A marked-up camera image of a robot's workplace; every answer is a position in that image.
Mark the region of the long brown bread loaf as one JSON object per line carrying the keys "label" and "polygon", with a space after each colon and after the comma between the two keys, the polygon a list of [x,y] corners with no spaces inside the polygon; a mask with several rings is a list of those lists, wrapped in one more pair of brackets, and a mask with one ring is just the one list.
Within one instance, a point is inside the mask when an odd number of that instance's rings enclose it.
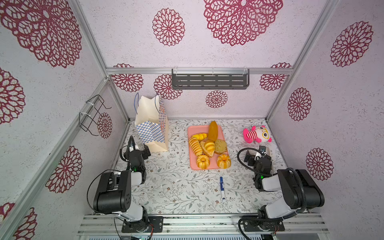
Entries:
{"label": "long brown bread loaf", "polygon": [[218,125],[216,121],[212,121],[209,125],[208,140],[215,142],[218,139]]}

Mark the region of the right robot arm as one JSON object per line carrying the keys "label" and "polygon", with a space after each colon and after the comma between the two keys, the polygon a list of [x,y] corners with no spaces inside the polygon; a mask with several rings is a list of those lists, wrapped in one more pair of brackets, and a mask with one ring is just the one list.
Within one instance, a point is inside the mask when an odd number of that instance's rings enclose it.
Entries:
{"label": "right robot arm", "polygon": [[[240,155],[249,151],[260,154],[258,167],[246,165],[249,161],[243,161]],[[248,170],[255,173],[255,187],[261,192],[276,192],[281,190],[282,197],[271,204],[262,206],[255,216],[244,216],[238,220],[240,233],[249,240],[245,231],[259,229],[263,232],[272,232],[275,237],[279,231],[284,231],[284,220],[293,218],[306,210],[322,207],[325,196],[310,174],[304,169],[279,169],[275,174],[266,173],[269,169],[271,157],[265,152],[254,148],[243,148],[237,153],[237,160]]]}

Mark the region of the checkered paper bag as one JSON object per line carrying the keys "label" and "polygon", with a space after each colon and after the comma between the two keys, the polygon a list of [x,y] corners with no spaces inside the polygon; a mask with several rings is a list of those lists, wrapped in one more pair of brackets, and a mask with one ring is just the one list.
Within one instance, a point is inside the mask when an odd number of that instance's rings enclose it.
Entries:
{"label": "checkered paper bag", "polygon": [[135,126],[142,143],[150,152],[167,152],[169,150],[169,121],[164,100],[156,95],[153,98],[135,95]]}

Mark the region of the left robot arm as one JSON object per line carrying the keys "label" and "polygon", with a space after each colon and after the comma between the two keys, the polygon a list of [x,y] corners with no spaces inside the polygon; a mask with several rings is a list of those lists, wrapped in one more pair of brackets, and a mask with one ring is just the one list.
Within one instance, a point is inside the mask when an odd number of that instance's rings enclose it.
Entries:
{"label": "left robot arm", "polygon": [[149,233],[150,240],[154,233],[163,231],[164,217],[150,217],[145,207],[134,202],[132,194],[132,187],[146,182],[145,160],[151,156],[150,150],[147,146],[140,150],[131,136],[126,151],[120,149],[119,155],[127,169],[100,173],[94,179],[99,180],[94,200],[90,203],[87,198],[87,203],[96,214],[114,215],[114,221],[120,220],[123,226],[118,233]]}

